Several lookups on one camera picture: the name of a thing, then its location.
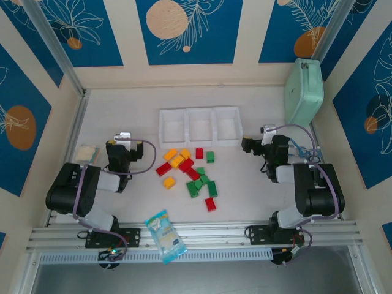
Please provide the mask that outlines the aluminium frame post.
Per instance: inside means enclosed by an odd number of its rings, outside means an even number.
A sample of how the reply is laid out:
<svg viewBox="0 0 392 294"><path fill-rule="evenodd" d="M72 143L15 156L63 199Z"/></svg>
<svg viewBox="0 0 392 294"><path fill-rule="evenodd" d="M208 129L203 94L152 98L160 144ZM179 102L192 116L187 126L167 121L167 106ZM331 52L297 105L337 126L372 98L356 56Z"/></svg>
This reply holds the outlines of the aluminium frame post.
<svg viewBox="0 0 392 294"><path fill-rule="evenodd" d="M339 30L341 29L347 15L351 11L356 0L340 0L339 4L330 18L325 31L316 46L316 49L311 57L312 60L318 60L320 63L324 60L328 50L332 46Z"/></svg>
<svg viewBox="0 0 392 294"><path fill-rule="evenodd" d="M45 45L49 49L50 53L56 60L58 66L61 68L65 76L70 81L76 93L80 96L84 96L85 89L78 78L74 67L64 51L60 41L58 40L54 30L52 29L49 21L42 12L39 4L35 0L20 0L24 10L28 17L32 21L33 25L40 34Z"/></svg>

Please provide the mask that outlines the aluminium side rail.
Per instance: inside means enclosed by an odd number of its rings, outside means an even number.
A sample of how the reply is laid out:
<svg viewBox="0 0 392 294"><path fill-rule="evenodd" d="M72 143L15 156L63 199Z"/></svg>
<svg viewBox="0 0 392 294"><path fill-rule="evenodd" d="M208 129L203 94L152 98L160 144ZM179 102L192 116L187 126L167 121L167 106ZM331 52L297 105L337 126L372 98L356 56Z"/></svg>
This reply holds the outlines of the aluminium side rail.
<svg viewBox="0 0 392 294"><path fill-rule="evenodd" d="M82 95L80 101L79 101L79 104L77 106L77 110L76 110L76 113L75 113L75 116L73 119L73 123L72 123L71 128L68 133L65 155L62 160L62 164L58 169L58 173L61 170L64 163L71 162L74 158L74 152L76 149L77 141L78 141L79 134L80 134L80 129L83 124L83 120L85 117L85 113L86 113L86 109L88 106L90 96L91 96L91 90L86 89L84 91L84 94Z"/></svg>

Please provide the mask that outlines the aluminium rail beam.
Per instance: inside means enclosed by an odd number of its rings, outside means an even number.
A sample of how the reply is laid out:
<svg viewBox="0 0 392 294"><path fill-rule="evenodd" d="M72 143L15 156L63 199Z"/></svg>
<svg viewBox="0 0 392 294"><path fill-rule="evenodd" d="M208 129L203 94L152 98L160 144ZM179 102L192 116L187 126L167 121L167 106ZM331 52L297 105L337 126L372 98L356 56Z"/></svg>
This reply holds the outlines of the aluminium rail beam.
<svg viewBox="0 0 392 294"><path fill-rule="evenodd" d="M174 228L188 249L250 248L244 231L250 225L264 222L202 222L176 223ZM85 242L77 238L84 228L78 224L51 224L32 229L27 252L82 251ZM363 238L353 220L325 220L303 226L313 238L313 246L360 245Z"/></svg>

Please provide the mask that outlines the mint green zip case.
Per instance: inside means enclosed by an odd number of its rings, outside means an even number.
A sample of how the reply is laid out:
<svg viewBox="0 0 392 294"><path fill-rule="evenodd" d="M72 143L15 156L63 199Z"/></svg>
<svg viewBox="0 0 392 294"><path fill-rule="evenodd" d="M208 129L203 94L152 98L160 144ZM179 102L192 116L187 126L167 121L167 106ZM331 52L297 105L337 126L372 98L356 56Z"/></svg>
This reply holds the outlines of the mint green zip case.
<svg viewBox="0 0 392 294"><path fill-rule="evenodd" d="M320 62L298 58L284 87L285 122L310 125L324 99Z"/></svg>

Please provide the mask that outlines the wrapped sponge pack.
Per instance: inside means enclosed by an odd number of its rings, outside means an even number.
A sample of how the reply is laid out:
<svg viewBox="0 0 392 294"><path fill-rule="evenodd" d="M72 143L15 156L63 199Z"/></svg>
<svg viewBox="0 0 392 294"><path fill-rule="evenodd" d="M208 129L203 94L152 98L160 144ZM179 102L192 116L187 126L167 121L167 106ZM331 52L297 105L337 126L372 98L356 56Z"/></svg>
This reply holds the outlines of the wrapped sponge pack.
<svg viewBox="0 0 392 294"><path fill-rule="evenodd" d="M81 145L77 149L75 160L93 164L96 162L100 148L95 145Z"/></svg>

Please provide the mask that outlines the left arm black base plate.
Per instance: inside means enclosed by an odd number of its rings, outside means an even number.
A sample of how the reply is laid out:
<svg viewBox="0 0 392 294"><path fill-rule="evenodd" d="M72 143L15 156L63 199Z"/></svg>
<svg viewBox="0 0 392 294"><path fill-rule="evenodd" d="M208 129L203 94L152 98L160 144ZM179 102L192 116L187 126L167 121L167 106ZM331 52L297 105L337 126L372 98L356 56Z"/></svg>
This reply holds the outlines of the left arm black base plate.
<svg viewBox="0 0 392 294"><path fill-rule="evenodd" d="M130 248L138 248L140 242L139 228L120 228L118 234L126 241ZM120 248L124 249L124 241L112 234L80 231L77 235L78 239L85 240L85 248L87 249L105 249L105 248Z"/></svg>

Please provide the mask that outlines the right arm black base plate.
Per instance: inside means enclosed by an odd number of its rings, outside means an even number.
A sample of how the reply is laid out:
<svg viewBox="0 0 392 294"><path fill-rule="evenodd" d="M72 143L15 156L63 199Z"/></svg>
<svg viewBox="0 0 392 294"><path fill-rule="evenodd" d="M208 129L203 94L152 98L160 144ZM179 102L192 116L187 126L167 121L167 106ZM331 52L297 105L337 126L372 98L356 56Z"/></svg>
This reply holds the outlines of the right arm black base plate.
<svg viewBox="0 0 392 294"><path fill-rule="evenodd" d="M287 245L304 244L304 236L296 229L272 229L267 225L251 225L246 228L246 236L251 245Z"/></svg>

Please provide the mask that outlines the wet wipes packet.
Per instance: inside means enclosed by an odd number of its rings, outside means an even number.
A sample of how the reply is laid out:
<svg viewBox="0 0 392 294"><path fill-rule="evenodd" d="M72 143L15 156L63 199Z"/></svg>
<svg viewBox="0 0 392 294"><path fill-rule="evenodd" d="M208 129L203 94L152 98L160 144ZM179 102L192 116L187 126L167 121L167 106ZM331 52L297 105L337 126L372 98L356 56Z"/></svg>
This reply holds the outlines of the wet wipes packet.
<svg viewBox="0 0 392 294"><path fill-rule="evenodd" d="M166 210L146 220L145 225L151 233L164 264L174 261L187 252L187 247L169 220Z"/></svg>

